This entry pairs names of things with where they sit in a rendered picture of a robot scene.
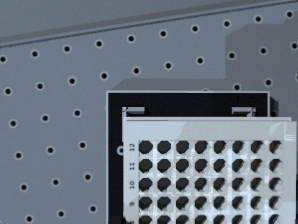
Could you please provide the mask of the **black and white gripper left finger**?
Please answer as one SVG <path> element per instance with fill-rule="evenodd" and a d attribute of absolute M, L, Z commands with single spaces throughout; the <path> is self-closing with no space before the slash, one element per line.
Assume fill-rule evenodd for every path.
<path fill-rule="evenodd" d="M 112 215 L 110 224 L 126 224 L 126 218 L 123 215 Z"/>

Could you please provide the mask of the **white well plate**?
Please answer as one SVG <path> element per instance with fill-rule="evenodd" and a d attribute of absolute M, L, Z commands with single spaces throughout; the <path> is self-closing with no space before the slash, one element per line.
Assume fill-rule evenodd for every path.
<path fill-rule="evenodd" d="M 126 224 L 295 224 L 296 131 L 291 117 L 123 117 Z"/>

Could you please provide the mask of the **black plate nest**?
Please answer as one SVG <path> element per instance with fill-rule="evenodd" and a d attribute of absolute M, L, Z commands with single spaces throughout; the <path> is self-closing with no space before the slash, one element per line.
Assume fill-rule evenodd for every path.
<path fill-rule="evenodd" d="M 270 91 L 106 90 L 106 224 L 123 215 L 123 117 L 270 117 Z"/>

